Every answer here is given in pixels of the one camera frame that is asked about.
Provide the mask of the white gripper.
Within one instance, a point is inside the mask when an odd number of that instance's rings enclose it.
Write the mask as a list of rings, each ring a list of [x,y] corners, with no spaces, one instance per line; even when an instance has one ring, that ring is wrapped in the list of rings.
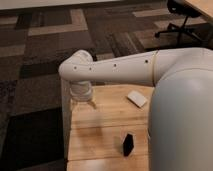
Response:
[[[71,97],[79,102],[86,102],[93,109],[97,109],[95,102],[92,99],[92,85],[89,81],[72,82],[70,84]]]

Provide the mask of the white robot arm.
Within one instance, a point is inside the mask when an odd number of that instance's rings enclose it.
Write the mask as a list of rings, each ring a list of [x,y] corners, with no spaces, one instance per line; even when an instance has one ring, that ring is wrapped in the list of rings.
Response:
[[[152,87],[150,171],[213,171],[213,50],[164,49],[101,61],[78,50],[59,74],[81,101],[91,98],[93,81]]]

